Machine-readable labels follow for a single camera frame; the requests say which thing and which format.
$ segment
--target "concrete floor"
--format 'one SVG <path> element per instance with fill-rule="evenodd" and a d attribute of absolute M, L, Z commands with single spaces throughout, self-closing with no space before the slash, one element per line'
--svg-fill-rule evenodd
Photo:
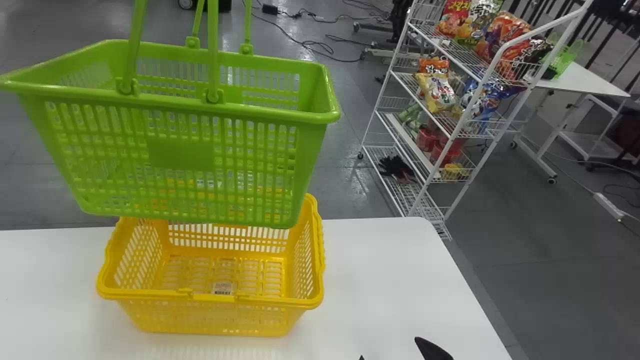
<path fill-rule="evenodd" d="M 311 0 L 276 3 L 290 13 L 304 7 L 326 18 L 367 15 L 339 0 L 322 7 Z M 0 3 L 0 73 L 102 39 L 126 38 L 131 11 L 131 0 L 5 0 Z M 232 13 L 220 17 L 224 50 L 235 51 L 240 44 L 242 11 L 235 2 Z M 192 12 L 177 9 L 174 0 L 151 1 L 143 39 L 181 45 L 192 17 Z M 358 58 L 361 47 L 333 43 L 324 39 L 325 33 L 362 42 L 387 37 L 364 30 L 352 34 L 348 20 L 329 25 L 265 17 L 300 40 L 331 43 L 335 56 L 344 59 Z M 379 60 L 341 63 L 309 53 L 255 19 L 253 44 L 257 54 L 318 61 L 332 72 L 343 114 L 328 128 L 309 187 L 323 218 L 394 216 L 371 166 L 356 160 L 380 90 L 373 77 L 386 66 Z M 558 96 L 541 111 L 546 122 L 532 120 L 529 136 L 534 141 L 549 132 L 547 122 L 559 119 L 558 104 L 571 101 Z M 114 218 L 79 210 L 14 94 L 0 93 L 0 129 L 0 229 L 114 224 Z M 566 176 L 548 185 L 533 162 L 507 145 L 508 139 L 499 144 L 447 222 L 453 237 L 447 246 L 504 345 L 513 359 L 637 359 L 640 239 Z M 559 142 L 552 151 L 574 155 Z M 577 164 L 550 158 L 594 190 L 607 183 L 635 186 L 611 170 L 588 174 Z M 625 194 L 638 200 L 631 190 Z M 611 200 L 640 216 L 623 199 Z M 640 232 L 640 224 L 630 227 Z"/>

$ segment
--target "shopping basket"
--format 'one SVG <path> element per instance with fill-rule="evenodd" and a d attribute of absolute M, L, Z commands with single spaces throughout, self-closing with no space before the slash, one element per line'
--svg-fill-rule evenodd
<path fill-rule="evenodd" d="M 217 1 L 208 50 L 201 6 L 186 46 L 140 42 L 146 5 L 128 41 L 15 70 L 0 88 L 19 94 L 87 213 L 292 227 L 340 116 L 327 68 L 254 55 L 250 6 L 240 53 L 217 51 Z"/>
<path fill-rule="evenodd" d="M 316 200 L 292 229 L 121 218 L 97 289 L 144 331 L 282 336 L 323 299 Z"/>

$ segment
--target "white table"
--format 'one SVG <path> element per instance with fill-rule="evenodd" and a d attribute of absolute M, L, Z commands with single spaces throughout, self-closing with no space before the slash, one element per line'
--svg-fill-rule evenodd
<path fill-rule="evenodd" d="M 509 355 L 423 218 L 326 220 L 323 303 L 283 338 L 151 334 L 95 291 L 113 228 L 0 231 L 0 359 L 456 360 Z"/>
<path fill-rule="evenodd" d="M 539 103 L 535 105 L 534 111 L 532 111 L 524 120 L 525 125 L 520 128 L 520 131 L 513 139 L 512 147 L 520 146 L 524 152 L 529 155 L 548 175 L 549 183 L 555 183 L 557 173 L 547 163 L 542 160 L 548 148 L 551 146 L 556 137 L 560 136 L 567 141 L 574 149 L 582 154 L 585 160 L 588 160 L 590 156 L 599 158 L 615 158 L 619 151 L 619 147 L 614 144 L 608 137 L 605 136 L 607 130 L 616 120 L 620 109 L 612 109 L 608 105 L 604 104 L 599 99 L 593 97 L 593 95 L 606 95 L 612 97 L 628 98 L 630 95 L 623 90 L 620 90 L 616 85 L 606 81 L 605 79 L 597 76 L 584 67 L 572 62 L 567 69 L 557 79 L 552 80 L 540 80 L 536 85 L 536 88 L 542 88 L 553 91 L 564 91 L 580 93 L 580 97 L 572 108 L 565 114 L 563 120 L 558 126 L 554 128 L 551 134 L 547 137 L 545 142 L 540 146 L 538 151 L 533 151 L 528 144 L 522 141 L 522 133 L 526 127 L 526 123 L 538 112 L 538 108 L 547 100 L 550 95 L 550 91 L 540 99 Z M 597 103 L 599 106 L 603 106 L 610 114 L 611 119 L 606 126 L 602 134 L 589 135 L 574 133 L 573 131 L 566 130 L 565 127 L 568 121 L 571 119 L 573 112 L 582 104 L 583 101 L 589 100 Z"/>

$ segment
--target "barcode sticker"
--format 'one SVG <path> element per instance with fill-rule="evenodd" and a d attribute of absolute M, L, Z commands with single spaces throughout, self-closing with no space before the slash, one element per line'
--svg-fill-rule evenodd
<path fill-rule="evenodd" d="M 215 295 L 231 295 L 234 290 L 234 285 L 230 281 L 216 281 L 216 284 L 213 286 L 213 291 Z"/>

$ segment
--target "wheel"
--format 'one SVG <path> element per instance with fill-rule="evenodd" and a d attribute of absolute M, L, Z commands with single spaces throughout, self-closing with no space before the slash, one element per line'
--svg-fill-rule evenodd
<path fill-rule="evenodd" d="M 194 0 L 178 0 L 178 5 L 185 10 L 191 10 L 195 2 Z"/>

